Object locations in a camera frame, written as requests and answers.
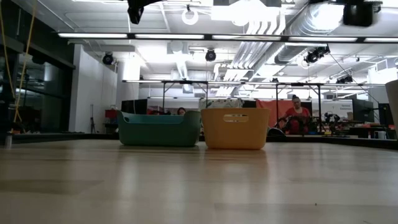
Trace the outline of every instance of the red shirt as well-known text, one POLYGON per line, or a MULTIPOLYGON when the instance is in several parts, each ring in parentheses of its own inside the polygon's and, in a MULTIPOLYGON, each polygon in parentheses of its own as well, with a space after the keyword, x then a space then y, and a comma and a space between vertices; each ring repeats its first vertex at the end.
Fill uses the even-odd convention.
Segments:
MULTIPOLYGON (((311 116, 310 111, 304 107, 302 107, 302 112, 298 113, 294 110, 294 108, 291 108, 286 111, 286 116, 298 116, 299 118, 302 119, 303 123, 307 123, 307 118, 311 116)), ((308 132, 308 127, 307 125, 304 126, 304 133, 308 132)), ((289 129, 289 134, 301 134, 300 133, 300 124, 296 120, 292 120, 290 122, 290 129, 289 129)))

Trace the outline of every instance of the wooden floor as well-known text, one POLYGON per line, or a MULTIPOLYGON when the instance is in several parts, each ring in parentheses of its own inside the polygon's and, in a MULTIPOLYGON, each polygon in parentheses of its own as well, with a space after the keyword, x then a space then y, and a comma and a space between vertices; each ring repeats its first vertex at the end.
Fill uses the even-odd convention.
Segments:
POLYGON ((65 141, 0 149, 2 224, 397 224, 398 153, 65 141))

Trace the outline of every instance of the yellow plastic basket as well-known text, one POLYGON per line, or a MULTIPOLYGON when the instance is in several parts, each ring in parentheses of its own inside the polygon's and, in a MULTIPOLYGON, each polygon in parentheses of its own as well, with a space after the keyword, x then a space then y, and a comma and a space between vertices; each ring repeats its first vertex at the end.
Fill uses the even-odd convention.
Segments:
POLYGON ((265 108, 203 109, 206 145, 214 149, 263 148, 270 112, 265 108))

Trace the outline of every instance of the woman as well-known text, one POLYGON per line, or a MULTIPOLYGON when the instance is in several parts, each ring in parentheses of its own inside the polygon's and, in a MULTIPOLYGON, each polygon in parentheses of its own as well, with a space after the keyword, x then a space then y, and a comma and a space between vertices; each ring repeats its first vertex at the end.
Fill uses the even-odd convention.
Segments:
MULTIPOLYGON (((308 126, 306 123, 311 116, 310 111, 304 107, 301 107, 301 100, 296 95, 293 95, 292 101, 293 107, 286 111, 286 114, 283 116, 283 118, 288 118, 289 116, 298 117, 298 119, 300 119, 305 125, 303 127, 304 133, 307 133, 308 126)), ((301 134, 300 123, 295 119, 290 120, 289 134, 301 134)))
POLYGON ((177 110, 177 115, 184 115, 187 111, 185 110, 185 108, 179 108, 177 110))

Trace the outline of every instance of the white ceiling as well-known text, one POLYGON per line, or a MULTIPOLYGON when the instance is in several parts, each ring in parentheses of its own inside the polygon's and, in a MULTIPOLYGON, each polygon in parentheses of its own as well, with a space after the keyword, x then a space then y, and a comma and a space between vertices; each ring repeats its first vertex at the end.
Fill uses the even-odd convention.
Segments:
MULTIPOLYGON (((26 11, 32 11, 30 1, 13 0, 26 11)), ((147 6, 139 25, 130 24, 127 16, 127 4, 103 4, 97 2, 74 2, 72 0, 40 0, 37 17, 59 32, 161 32, 174 33, 218 33, 233 34, 243 33, 243 27, 238 27, 230 21, 212 21, 210 16, 199 15, 199 21, 193 25, 186 25, 181 20, 182 11, 168 11, 170 9, 183 9, 183 6, 165 6, 165 18, 159 11, 158 4, 147 6)), ((386 35, 398 36, 398 9, 384 7, 378 15, 378 22, 366 29, 341 26, 334 30, 333 35, 386 35)), ((138 40, 101 40, 91 41, 91 45, 134 45, 147 61, 150 68, 145 73, 170 73, 175 69, 173 62, 162 60, 166 57, 167 41, 138 41, 138 40)), ((215 48, 218 59, 232 59, 239 49, 239 42, 205 42, 189 41, 190 46, 215 48)), ((396 45, 369 45, 369 44, 331 44, 331 53, 341 62, 344 68, 350 68, 360 62, 355 62, 354 56, 363 58, 361 61, 377 55, 398 55, 396 45)), ((187 62, 190 70, 213 71, 215 63, 206 63, 203 53, 196 53, 195 58, 187 62)), ((328 77, 341 71, 332 58, 323 58, 320 63, 310 67, 311 77, 328 77)), ((300 66, 288 66, 283 72, 290 77, 307 77, 308 70, 300 66)))

